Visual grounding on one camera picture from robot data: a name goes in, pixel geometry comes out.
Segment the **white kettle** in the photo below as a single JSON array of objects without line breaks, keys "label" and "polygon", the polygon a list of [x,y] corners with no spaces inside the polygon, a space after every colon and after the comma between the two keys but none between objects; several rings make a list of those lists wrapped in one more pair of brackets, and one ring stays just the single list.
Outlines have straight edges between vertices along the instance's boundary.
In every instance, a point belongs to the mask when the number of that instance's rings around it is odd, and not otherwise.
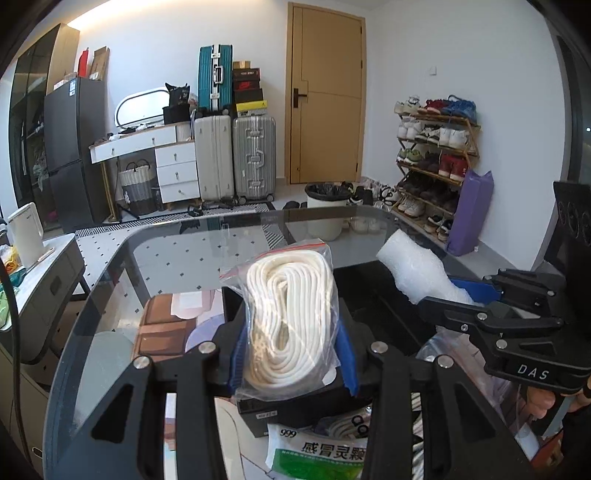
[{"label": "white kettle", "polygon": [[43,225],[34,203],[20,207],[10,217],[8,225],[12,232],[14,246],[21,257],[23,266],[31,268],[44,255]]}]

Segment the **refrigerator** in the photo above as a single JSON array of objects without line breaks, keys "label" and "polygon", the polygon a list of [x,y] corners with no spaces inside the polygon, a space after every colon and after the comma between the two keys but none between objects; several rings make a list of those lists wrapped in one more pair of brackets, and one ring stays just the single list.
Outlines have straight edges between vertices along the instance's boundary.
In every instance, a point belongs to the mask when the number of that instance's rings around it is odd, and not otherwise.
[{"label": "refrigerator", "polygon": [[89,147],[105,136],[104,82],[66,82],[47,95],[44,117],[49,182],[64,233],[100,225],[109,206]]}]

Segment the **metal screw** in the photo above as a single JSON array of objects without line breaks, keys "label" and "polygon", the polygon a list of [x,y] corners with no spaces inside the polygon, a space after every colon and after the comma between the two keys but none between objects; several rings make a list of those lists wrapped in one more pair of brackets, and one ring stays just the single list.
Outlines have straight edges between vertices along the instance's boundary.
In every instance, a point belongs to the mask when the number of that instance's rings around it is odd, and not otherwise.
[{"label": "metal screw", "polygon": [[146,368],[150,364],[150,359],[147,356],[139,356],[134,360],[134,367],[138,370]]},{"label": "metal screw", "polygon": [[453,367],[453,358],[448,355],[442,355],[437,358],[437,364],[441,368],[451,368]]},{"label": "metal screw", "polygon": [[208,353],[212,353],[216,350],[216,344],[213,342],[203,342],[200,343],[197,348],[199,348],[201,353],[207,355]]},{"label": "metal screw", "polygon": [[388,351],[388,345],[383,342],[374,342],[371,344],[371,351],[373,353],[386,353]]}]

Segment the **wooden door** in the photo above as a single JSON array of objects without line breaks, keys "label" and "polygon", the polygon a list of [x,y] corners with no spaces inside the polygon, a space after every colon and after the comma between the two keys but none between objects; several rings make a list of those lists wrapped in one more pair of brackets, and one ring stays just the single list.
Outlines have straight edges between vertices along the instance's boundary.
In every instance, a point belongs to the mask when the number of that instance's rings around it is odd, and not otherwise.
[{"label": "wooden door", "polygon": [[294,6],[292,22],[290,183],[356,180],[365,119],[363,19]]}]

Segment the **bubble wrap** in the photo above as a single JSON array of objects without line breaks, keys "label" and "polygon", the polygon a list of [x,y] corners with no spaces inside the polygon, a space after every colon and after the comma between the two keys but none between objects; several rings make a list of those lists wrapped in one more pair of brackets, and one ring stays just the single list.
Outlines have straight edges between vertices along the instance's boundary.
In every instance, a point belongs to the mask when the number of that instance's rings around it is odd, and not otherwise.
[{"label": "bubble wrap", "polygon": [[468,292],[449,280],[437,255],[418,246],[402,230],[388,239],[377,257],[392,272],[396,287],[414,305],[425,297],[474,305]]}]

